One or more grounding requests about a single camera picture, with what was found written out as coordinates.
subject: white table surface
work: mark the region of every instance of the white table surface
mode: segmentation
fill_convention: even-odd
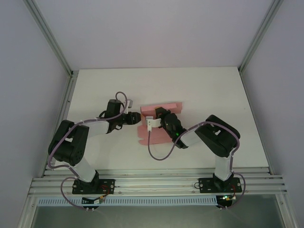
[[[184,128],[214,114],[241,135],[234,167],[268,167],[249,103],[236,67],[137,68],[80,70],[68,112],[78,122],[98,116],[117,91],[140,106],[183,102],[178,118]],[[140,145],[137,125],[89,138],[85,158],[95,169],[193,169],[214,168],[215,156],[203,143],[185,150],[175,148],[165,161],[155,161]],[[172,143],[152,145],[152,153],[164,157]]]

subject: pink foam block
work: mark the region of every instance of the pink foam block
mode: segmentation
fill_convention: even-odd
[[[141,107],[142,113],[142,125],[137,127],[137,135],[139,138],[139,143],[141,145],[148,145],[148,131],[146,125],[146,116],[156,117],[155,109],[158,107],[163,107],[164,109],[170,110],[172,113],[179,114],[182,110],[182,103],[168,103],[168,104],[157,104],[150,106]],[[170,143],[172,139],[162,128],[154,127],[150,135],[150,144],[161,144],[161,143]]]

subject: gray floor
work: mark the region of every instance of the gray floor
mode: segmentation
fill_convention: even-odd
[[[39,207],[32,228],[282,228],[274,196],[245,196],[231,210],[215,206]]]

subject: black mounting plate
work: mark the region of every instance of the black mounting plate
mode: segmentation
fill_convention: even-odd
[[[74,195],[113,195],[114,194],[114,189],[115,189],[115,179],[99,179],[98,181],[98,186],[97,190],[92,191],[90,188],[83,188],[79,184],[73,185],[73,190],[72,194]]]
[[[214,185],[213,178],[199,178],[199,192],[200,193],[234,193],[232,185],[235,187],[236,192],[242,192],[241,182],[238,177],[231,179],[230,184],[219,191],[218,188]]]

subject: white wall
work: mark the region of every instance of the white wall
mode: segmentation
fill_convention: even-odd
[[[244,75],[261,137],[304,226],[304,1],[284,1]]]
[[[272,0],[37,0],[73,70],[239,66]]]
[[[0,6],[0,227],[17,226],[67,82],[21,0]]]

